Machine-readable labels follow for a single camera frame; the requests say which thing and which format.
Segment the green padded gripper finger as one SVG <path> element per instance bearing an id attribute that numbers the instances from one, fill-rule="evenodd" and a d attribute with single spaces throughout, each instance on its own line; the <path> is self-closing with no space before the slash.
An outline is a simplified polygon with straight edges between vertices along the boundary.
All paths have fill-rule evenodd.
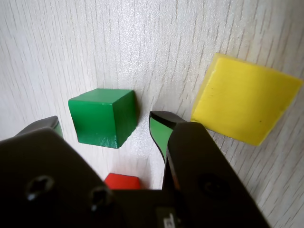
<path id="1" fill-rule="evenodd" d="M 206 128 L 174 113 L 151 111 L 150 121 L 171 134 L 165 148 L 163 185 L 178 192 L 182 224 L 189 228 L 267 228 L 268 222 Z"/>

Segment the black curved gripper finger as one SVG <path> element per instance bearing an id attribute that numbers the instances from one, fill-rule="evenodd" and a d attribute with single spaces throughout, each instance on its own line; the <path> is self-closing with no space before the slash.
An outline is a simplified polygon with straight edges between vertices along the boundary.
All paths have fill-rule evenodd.
<path id="1" fill-rule="evenodd" d="M 62 138 L 56 116 L 0 143 L 3 228 L 124 228 L 112 193 Z"/>

